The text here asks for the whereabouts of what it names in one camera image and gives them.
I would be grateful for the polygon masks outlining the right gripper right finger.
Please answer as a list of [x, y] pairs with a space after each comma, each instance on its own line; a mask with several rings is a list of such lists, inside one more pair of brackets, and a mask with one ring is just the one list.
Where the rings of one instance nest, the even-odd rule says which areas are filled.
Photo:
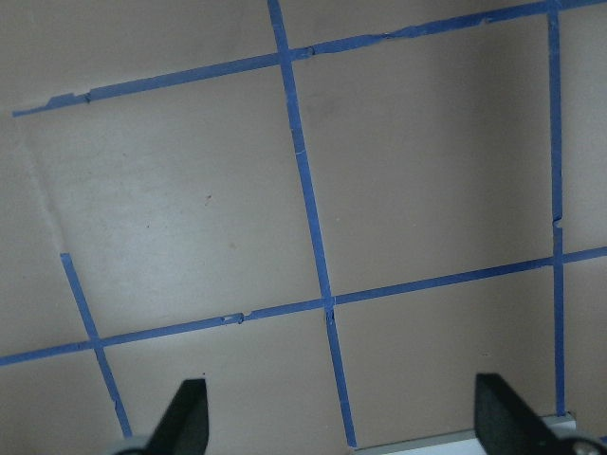
[[575, 454], [497, 373], [478, 373], [474, 432], [486, 454]]

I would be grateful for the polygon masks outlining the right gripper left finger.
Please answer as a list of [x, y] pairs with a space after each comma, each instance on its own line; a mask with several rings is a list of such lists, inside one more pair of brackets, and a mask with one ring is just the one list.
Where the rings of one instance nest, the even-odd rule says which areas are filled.
[[206, 380], [184, 380], [142, 453], [202, 455], [206, 452], [208, 443], [209, 404]]

